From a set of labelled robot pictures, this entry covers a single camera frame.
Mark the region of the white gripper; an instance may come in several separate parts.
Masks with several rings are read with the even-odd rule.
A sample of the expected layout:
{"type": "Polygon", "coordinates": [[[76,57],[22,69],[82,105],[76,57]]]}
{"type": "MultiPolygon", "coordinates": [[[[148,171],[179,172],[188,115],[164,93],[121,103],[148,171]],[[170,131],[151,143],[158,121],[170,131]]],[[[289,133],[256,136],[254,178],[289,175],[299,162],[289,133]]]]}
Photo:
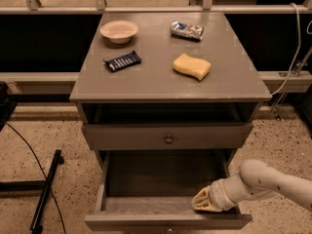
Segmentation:
{"type": "Polygon", "coordinates": [[[192,199],[192,208],[195,211],[205,211],[219,213],[228,211],[236,206],[230,198],[229,190],[233,183],[228,179],[215,180],[210,187],[202,188],[192,199]]]}

